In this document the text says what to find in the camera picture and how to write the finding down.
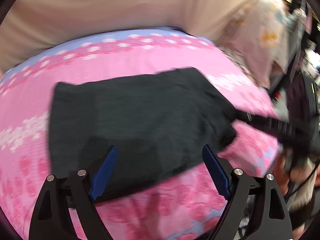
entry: wire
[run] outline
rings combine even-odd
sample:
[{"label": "wire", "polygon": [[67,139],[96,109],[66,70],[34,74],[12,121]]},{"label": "wire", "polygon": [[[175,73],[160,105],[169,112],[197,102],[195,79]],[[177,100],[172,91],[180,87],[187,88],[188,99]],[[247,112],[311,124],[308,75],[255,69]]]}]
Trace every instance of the wire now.
[{"label": "wire", "polygon": [[289,199],[293,194],[295,194],[299,189],[301,189],[303,187],[303,185],[305,185],[308,182],[308,180],[312,177],[312,175],[318,170],[319,164],[320,164],[320,161],[317,161],[316,166],[313,169],[313,171],[311,172],[311,174],[309,175],[309,177],[304,182],[302,182],[299,185],[299,187],[296,188],[296,190],[291,192],[289,195],[285,195],[284,196],[285,200]]}]

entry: folded black garment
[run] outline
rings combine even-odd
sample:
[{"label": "folded black garment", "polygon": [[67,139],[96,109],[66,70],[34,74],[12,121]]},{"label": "folded black garment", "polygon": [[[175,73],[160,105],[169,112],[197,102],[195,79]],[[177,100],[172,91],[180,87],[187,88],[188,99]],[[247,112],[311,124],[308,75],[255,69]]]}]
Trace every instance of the folded black garment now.
[{"label": "folded black garment", "polygon": [[101,200],[128,195],[201,163],[236,136],[235,109],[195,68],[82,85],[58,83],[49,126],[52,173],[85,169],[110,145],[119,160]]}]

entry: pink tablecloth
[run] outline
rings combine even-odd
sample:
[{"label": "pink tablecloth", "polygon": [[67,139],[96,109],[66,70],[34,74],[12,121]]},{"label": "pink tablecloth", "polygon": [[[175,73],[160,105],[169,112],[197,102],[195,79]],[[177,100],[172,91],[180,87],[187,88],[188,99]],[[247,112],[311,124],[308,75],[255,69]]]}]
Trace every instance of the pink tablecloth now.
[{"label": "pink tablecloth", "polygon": [[[121,41],[110,33],[100,35],[100,42],[83,42],[74,49],[60,46],[55,55],[26,65],[0,87],[0,206],[24,239],[37,195],[50,174],[46,136],[56,82],[81,84],[192,66],[236,107],[274,115],[267,93],[207,41],[163,31],[146,37],[131,31]],[[248,174],[264,175],[277,141],[240,122],[234,127],[238,136],[220,156]],[[115,240],[188,240],[214,227],[224,206],[200,164],[143,192],[101,203],[97,210]],[[78,236],[86,239],[76,212],[70,213]]]}]

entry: patterned fabric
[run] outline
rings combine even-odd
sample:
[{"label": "patterned fabric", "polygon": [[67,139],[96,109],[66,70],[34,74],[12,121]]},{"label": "patterned fabric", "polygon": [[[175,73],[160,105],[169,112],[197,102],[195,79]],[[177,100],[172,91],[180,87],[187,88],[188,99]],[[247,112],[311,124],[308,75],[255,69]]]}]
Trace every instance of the patterned fabric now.
[{"label": "patterned fabric", "polygon": [[249,0],[233,15],[217,43],[258,86],[269,88],[272,72],[287,71],[284,18],[282,0]]},{"label": "patterned fabric", "polygon": [[[47,121],[56,82],[81,84],[192,66],[237,108],[275,113],[257,88],[209,41],[173,30],[103,33],[67,42],[5,74],[0,83],[0,206],[28,239],[33,207],[47,175]],[[220,156],[248,174],[263,176],[277,152],[275,138],[235,122],[237,137]],[[204,164],[97,210],[115,240],[189,240],[213,228],[226,202]],[[75,210],[76,232],[86,239]]]}]

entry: pink fabric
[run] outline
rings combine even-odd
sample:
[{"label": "pink fabric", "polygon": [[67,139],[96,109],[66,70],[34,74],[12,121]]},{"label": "pink fabric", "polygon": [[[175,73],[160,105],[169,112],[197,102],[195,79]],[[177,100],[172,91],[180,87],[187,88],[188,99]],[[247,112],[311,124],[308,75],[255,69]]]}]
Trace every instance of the pink fabric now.
[{"label": "pink fabric", "polygon": [[[24,239],[50,174],[47,121],[55,83],[81,84],[187,66],[199,69],[237,108],[275,115],[264,90],[215,46],[193,37],[83,44],[41,59],[0,88],[0,206]],[[264,175],[275,157],[276,139],[241,122],[234,127],[238,136],[220,156],[248,174]],[[100,203],[97,210],[115,240],[189,240],[216,225],[225,203],[200,164],[143,192]],[[75,210],[70,214],[78,236],[86,239]]]}]

